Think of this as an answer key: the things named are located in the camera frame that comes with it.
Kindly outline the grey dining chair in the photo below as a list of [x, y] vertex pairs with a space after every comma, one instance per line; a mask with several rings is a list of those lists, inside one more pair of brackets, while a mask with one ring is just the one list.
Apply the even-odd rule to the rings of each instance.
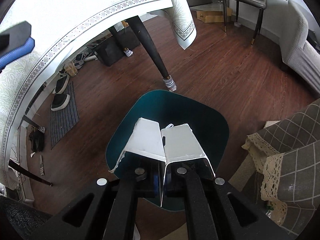
[[227, 8], [232, 7], [235, 13], [236, 26], [244, 24], [254, 27], [251, 44], [260, 35], [267, 0], [222, 0], [224, 13], [224, 30], [227, 30]]

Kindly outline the flat cardboard box on floor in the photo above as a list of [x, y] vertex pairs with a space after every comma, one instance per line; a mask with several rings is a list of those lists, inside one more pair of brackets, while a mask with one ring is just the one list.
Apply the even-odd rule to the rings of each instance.
[[196, 17], [204, 23], [223, 23], [223, 11], [197, 11]]

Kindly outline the torn white cardboard box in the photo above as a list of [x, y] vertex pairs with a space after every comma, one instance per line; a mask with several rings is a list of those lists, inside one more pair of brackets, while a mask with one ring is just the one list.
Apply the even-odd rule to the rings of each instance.
[[114, 168], [110, 170], [111, 173], [116, 171], [126, 153], [155, 160], [160, 165], [158, 172], [160, 206], [163, 205], [165, 174], [171, 164], [201, 160], [203, 164], [200, 170], [204, 171], [204, 174], [209, 178], [215, 177], [207, 155], [188, 124], [179, 126], [169, 124], [166, 128], [160, 129], [159, 123], [139, 118], [129, 139], [125, 141], [125, 146], [121, 150]]

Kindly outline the white patterned tablecloth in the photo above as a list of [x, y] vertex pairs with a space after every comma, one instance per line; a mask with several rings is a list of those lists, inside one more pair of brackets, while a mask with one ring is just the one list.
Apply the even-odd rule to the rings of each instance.
[[1, 22], [7, 30], [21, 22], [31, 25], [31, 53], [1, 72], [1, 183], [14, 187], [8, 163], [16, 129], [41, 85], [61, 63], [109, 27], [147, 13], [167, 17], [182, 48], [196, 37], [187, 0], [15, 0]]

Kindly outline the grey checked tablecloth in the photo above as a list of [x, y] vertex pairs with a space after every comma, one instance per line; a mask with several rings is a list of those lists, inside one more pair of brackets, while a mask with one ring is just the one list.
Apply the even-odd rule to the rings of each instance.
[[242, 147], [262, 176], [270, 218], [296, 239], [319, 208], [319, 100], [248, 135]]

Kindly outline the dark striped floor mat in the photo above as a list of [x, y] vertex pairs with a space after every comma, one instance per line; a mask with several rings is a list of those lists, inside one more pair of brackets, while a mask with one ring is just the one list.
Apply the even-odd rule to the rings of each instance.
[[64, 92], [70, 95], [70, 101], [66, 108], [50, 112], [50, 144], [53, 148], [80, 120], [78, 113], [74, 85], [71, 81]]

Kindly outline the black and white shoe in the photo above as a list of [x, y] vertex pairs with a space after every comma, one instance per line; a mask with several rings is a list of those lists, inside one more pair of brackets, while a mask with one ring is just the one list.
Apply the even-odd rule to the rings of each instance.
[[55, 112], [66, 108], [70, 98], [69, 94], [55, 94], [50, 109]]

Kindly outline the black table leg with sock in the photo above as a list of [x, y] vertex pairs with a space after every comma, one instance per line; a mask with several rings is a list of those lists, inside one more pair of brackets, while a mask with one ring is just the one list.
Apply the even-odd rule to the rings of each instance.
[[131, 18], [128, 18], [126, 22], [131, 27], [132, 31], [135, 33], [136, 37], [148, 53], [149, 57], [154, 62], [156, 68], [160, 72], [161, 76], [163, 77], [163, 81], [167, 87], [167, 89], [170, 92], [176, 91], [176, 83], [169, 74], [167, 68], [165, 67], [165, 64], [149, 34], [147, 31], [145, 25], [141, 21], [139, 16], [134, 16]]

